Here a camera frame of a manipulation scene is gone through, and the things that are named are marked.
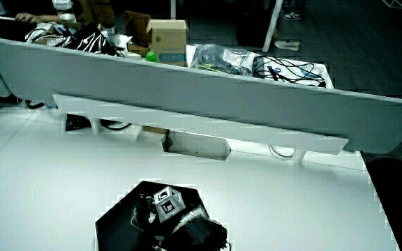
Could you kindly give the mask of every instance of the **white desk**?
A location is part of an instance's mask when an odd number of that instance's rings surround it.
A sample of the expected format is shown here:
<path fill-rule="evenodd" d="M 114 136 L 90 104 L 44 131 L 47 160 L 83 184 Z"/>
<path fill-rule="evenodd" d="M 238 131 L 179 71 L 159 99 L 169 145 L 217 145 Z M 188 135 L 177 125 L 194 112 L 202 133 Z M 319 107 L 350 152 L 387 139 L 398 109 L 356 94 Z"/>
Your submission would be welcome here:
<path fill-rule="evenodd" d="M 94 250 L 96 218 L 141 178 L 193 184 L 233 250 L 396 250 L 365 171 L 165 153 L 136 126 L 61 129 L 58 111 L 0 110 L 0 250 Z"/>

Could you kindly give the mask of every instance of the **cardboard box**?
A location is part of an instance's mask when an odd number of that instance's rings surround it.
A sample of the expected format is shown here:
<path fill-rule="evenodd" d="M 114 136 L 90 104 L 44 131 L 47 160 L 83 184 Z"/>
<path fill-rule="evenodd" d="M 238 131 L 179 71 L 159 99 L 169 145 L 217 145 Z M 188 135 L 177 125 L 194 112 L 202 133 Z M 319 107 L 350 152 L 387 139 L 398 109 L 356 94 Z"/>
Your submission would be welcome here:
<path fill-rule="evenodd" d="M 132 36 L 133 40 L 136 42 L 147 45 L 150 44 L 151 34 L 147 32 L 150 20 L 150 15 L 134 11 L 125 11 L 122 15 L 122 22 L 125 24 L 125 34 Z"/>
<path fill-rule="evenodd" d="M 131 45 L 131 44 L 127 44 L 127 50 L 129 52 L 137 53 L 140 56 L 146 56 L 147 53 L 150 51 L 150 49 L 147 47 L 141 45 Z"/>
<path fill-rule="evenodd" d="M 150 20 L 150 50 L 160 63 L 186 66 L 187 24 L 184 20 Z"/>
<path fill-rule="evenodd" d="M 82 6 L 86 21 L 114 26 L 114 11 L 110 0 L 85 0 Z"/>

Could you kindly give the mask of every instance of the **black device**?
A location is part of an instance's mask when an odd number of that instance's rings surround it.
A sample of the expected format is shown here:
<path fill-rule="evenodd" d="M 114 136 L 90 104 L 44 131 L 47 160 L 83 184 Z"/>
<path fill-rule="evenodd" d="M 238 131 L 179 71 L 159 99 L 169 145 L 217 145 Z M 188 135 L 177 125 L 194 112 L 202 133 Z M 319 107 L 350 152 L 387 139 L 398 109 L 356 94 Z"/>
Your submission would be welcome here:
<path fill-rule="evenodd" d="M 195 217 L 164 238 L 161 248 L 167 251 L 219 251 L 226 248 L 227 237 L 227 229 L 219 223 Z"/>
<path fill-rule="evenodd" d="M 36 26 L 36 24 L 0 17 L 0 38 L 24 42 L 25 36 Z"/>

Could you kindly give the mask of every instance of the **dark floor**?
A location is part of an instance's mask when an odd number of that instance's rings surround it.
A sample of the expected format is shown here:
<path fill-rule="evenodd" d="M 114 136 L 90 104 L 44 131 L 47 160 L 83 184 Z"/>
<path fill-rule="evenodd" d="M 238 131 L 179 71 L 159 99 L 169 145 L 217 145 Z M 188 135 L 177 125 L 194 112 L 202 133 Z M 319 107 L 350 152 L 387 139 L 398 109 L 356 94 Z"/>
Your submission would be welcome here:
<path fill-rule="evenodd" d="M 170 18 L 169 2 L 116 8 Z M 240 47 L 235 38 L 238 11 L 229 2 L 185 1 L 178 7 L 177 19 L 189 26 L 188 43 Z M 303 20 L 279 18 L 277 27 L 278 39 L 299 40 L 301 49 L 271 47 L 268 55 L 323 62 L 336 89 L 402 98 L 402 9 L 389 8 L 382 0 L 315 0 L 306 4 Z M 259 47 L 242 48 L 264 54 Z M 384 156 L 402 160 L 402 143 Z M 364 154 L 366 162 L 379 157 Z"/>

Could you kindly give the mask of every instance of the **wire bundle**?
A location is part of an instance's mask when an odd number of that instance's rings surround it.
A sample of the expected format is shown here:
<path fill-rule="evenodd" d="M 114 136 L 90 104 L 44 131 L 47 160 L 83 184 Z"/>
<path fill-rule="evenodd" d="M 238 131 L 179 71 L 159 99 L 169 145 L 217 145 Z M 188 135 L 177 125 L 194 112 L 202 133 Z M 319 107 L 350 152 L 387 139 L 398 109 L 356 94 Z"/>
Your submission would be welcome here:
<path fill-rule="evenodd" d="M 270 66 L 268 64 L 270 63 L 276 63 L 280 66 L 283 66 L 286 68 L 290 73 L 292 73 L 294 76 L 297 78 L 289 78 L 284 75 L 277 74 L 277 79 L 274 79 L 274 75 L 271 74 L 270 72 Z M 281 80 L 283 82 L 289 82 L 293 84 L 300 84 L 299 81 L 304 81 L 304 80 L 312 80 L 317 83 L 319 83 L 319 87 L 325 87 L 325 79 L 314 73 L 313 70 L 315 68 L 314 63 L 301 63 L 301 64 L 295 64 L 291 61 L 288 61 L 286 59 L 279 59 L 276 57 L 272 56 L 256 56 L 253 61 L 253 77 L 258 77 L 258 78 L 273 78 L 274 80 Z M 299 75 L 297 74 L 293 69 L 299 69 L 300 72 L 304 72 L 304 75 Z"/>

